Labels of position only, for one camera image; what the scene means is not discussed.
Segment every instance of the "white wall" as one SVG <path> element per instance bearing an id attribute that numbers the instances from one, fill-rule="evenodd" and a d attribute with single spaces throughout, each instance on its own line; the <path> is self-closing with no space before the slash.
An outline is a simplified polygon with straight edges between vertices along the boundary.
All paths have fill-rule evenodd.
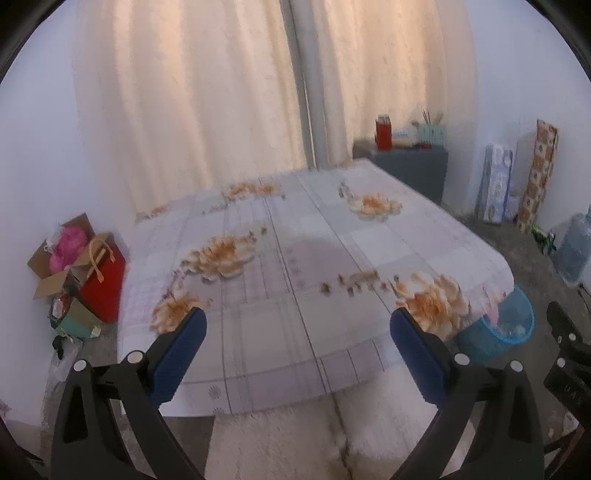
<path id="1" fill-rule="evenodd" d="M 109 184 L 97 181 L 108 177 L 95 174 L 85 152 L 72 79 L 75 20 L 76 0 L 67 0 L 0 85 L 0 400 L 12 409 L 13 435 L 33 452 L 54 333 L 47 305 L 31 300 L 37 278 L 27 260 L 57 222 L 80 212 L 95 230 L 125 235 L 134 215 L 124 202 L 113 208 Z"/>
<path id="2" fill-rule="evenodd" d="M 554 124 L 560 139 L 554 175 L 538 223 L 550 229 L 591 203 L 591 82 L 552 26 L 525 0 L 465 0 L 478 72 L 478 127 L 465 212 L 474 210 L 484 147 L 517 149 L 512 184 L 525 189 L 535 124 Z M 591 281 L 591 267 L 586 270 Z"/>
<path id="3" fill-rule="evenodd" d="M 3 134 L 45 231 L 86 212 L 95 231 L 120 231 L 129 240 L 135 212 L 128 203 L 111 203 L 114 182 L 90 161 L 80 133 L 72 70 L 76 4 L 67 0 L 37 28 L 2 82 L 0 115 L 10 118 Z"/>
<path id="4" fill-rule="evenodd" d="M 6 147 L 10 130 L 6 105 L 9 89 L 0 87 L 0 144 Z M 0 400 L 11 410 L 5 422 L 17 442 L 36 453 L 39 449 L 41 403 L 54 333 L 47 306 L 33 302 L 37 278 L 27 260 L 42 235 L 30 197 L 15 171 L 14 157 L 3 148 L 0 175 Z"/>

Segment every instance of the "plastic bucket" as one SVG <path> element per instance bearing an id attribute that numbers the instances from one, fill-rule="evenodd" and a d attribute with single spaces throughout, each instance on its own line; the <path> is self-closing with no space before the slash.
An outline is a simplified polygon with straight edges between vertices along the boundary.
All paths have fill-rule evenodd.
<path id="1" fill-rule="evenodd" d="M 515 285 L 513 292 L 499 303 L 499 322 L 490 324 L 486 315 L 460 332 L 457 344 L 462 353 L 484 365 L 514 345 L 526 342 L 534 331 L 535 317 L 525 293 Z"/>

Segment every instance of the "gray cabinet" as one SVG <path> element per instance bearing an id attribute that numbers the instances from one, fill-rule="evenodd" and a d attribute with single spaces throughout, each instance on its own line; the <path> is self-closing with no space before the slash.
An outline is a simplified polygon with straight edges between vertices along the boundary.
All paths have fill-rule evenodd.
<path id="1" fill-rule="evenodd" d="M 447 157 L 448 153 L 443 147 L 433 147 L 431 150 L 395 148 L 380 151 L 373 140 L 356 140 L 353 143 L 353 158 L 371 160 L 437 205 L 441 204 L 443 197 Z"/>

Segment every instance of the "blue gripper pad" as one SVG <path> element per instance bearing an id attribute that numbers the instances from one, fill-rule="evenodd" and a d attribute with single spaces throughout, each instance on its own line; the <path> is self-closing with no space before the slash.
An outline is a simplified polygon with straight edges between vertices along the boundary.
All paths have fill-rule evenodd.
<path id="1" fill-rule="evenodd" d="M 172 400 L 206 333 L 204 311 L 193 308 L 175 331 L 160 335 L 146 352 L 150 402 L 156 408 Z"/>
<path id="2" fill-rule="evenodd" d="M 443 342 L 424 333 L 406 309 L 392 313 L 390 335 L 425 401 L 442 408 L 447 398 L 450 357 Z"/>

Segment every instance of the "pen holder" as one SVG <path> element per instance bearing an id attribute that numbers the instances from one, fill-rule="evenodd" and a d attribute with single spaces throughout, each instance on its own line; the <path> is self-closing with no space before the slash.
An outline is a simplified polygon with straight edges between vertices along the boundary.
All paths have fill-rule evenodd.
<path id="1" fill-rule="evenodd" d="M 443 147 L 446 137 L 447 132 L 444 125 L 420 124 L 418 126 L 418 140 L 421 143 Z"/>

